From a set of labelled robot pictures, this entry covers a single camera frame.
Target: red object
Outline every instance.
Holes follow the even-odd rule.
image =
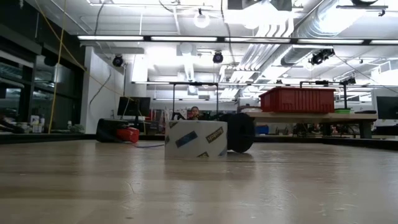
[[[260,95],[264,112],[334,113],[334,90],[275,87]]]
[[[120,140],[136,143],[138,142],[139,130],[136,128],[118,129],[116,136]]]

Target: ceiling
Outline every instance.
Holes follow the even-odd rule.
[[[35,0],[26,0],[29,4],[37,8]],[[62,25],[64,0],[36,0],[44,11],[45,15],[57,23]],[[100,6],[91,6],[90,0],[68,0],[66,12],[69,16],[65,29],[73,35],[93,35],[97,13]],[[299,0],[302,3],[303,10],[293,12],[295,29],[299,27],[299,22],[322,0]],[[389,4],[393,0],[380,0],[382,3],[377,5]],[[100,3],[100,0],[91,0],[92,3]],[[145,0],[146,4],[157,4],[158,0]],[[166,5],[171,4],[171,0],[163,0]],[[101,11],[98,23],[97,34],[100,35],[205,35],[205,36],[228,36],[226,26],[221,16],[221,0],[185,0],[189,4],[205,5],[204,14],[210,16],[210,24],[206,28],[198,28],[194,25],[193,20],[197,14],[197,8],[177,9],[177,22],[174,14],[160,7],[111,7],[105,6]],[[233,18],[234,14],[228,10],[224,10],[228,19]],[[378,16],[379,11],[367,11],[359,16],[352,25],[344,29],[336,37],[339,38],[395,38],[398,36],[398,4],[389,7],[387,13],[383,17]],[[273,18],[268,18],[266,22],[272,22]],[[345,23],[343,17],[336,17],[333,23]],[[244,24],[229,24],[232,36],[254,36],[258,29],[247,29]],[[145,50],[149,64],[149,79],[161,80],[161,76],[171,77],[177,76],[178,72],[184,72],[184,64],[176,56],[176,47],[178,43],[155,43],[155,42],[107,42],[101,43],[103,47],[126,48],[140,47]],[[228,44],[203,43],[195,44],[198,53],[222,51],[224,55],[223,64],[229,64],[235,61],[239,63],[246,51],[248,44],[232,44],[233,57],[229,51]],[[309,66],[307,59],[297,64],[297,67],[286,68],[281,74],[277,74],[266,80],[267,83],[273,83],[276,78],[281,78],[283,74],[287,74],[286,78],[292,82],[299,80],[317,80],[317,79],[333,79],[339,75],[352,71],[353,69],[345,64],[342,60],[347,61],[352,67],[363,73],[370,73],[370,69],[376,67],[375,64],[382,61],[388,61],[390,58],[398,57],[398,47],[353,47],[353,46],[336,46],[335,53],[339,56],[332,57],[321,65],[314,67]],[[197,56],[193,62],[195,73],[208,73],[209,75],[219,74],[221,64],[213,64],[212,55],[209,53]],[[365,80],[366,77],[357,73],[357,79]]]

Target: black wheel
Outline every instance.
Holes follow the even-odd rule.
[[[235,152],[246,152],[252,146],[255,137],[253,119],[245,114],[238,113],[228,119],[228,149]]]

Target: person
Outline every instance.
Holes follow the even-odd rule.
[[[198,120],[199,119],[199,108],[197,106],[192,106],[191,108],[191,118],[192,120]]]

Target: sticker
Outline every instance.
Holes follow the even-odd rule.
[[[225,147],[225,149],[222,150],[222,151],[218,154],[218,156],[224,156],[224,155],[226,154],[226,151],[227,151],[227,148]]]
[[[178,121],[170,121],[169,122],[170,129],[172,129],[177,123]]]
[[[184,137],[177,140],[175,142],[175,144],[177,145],[177,148],[179,148],[179,147],[185,145],[186,143],[194,140],[197,137],[198,137],[197,133],[195,131],[192,131],[192,132],[186,134]]]
[[[207,154],[207,152],[204,152],[204,153],[200,154],[199,156],[197,156],[197,158],[209,158],[209,154]]]
[[[166,138],[164,139],[164,144],[169,143],[169,141],[170,141],[170,137],[169,137],[169,136],[166,136]]]
[[[218,139],[224,133],[223,127],[220,127],[215,132],[209,134],[206,139],[208,143],[212,143],[214,140]]]

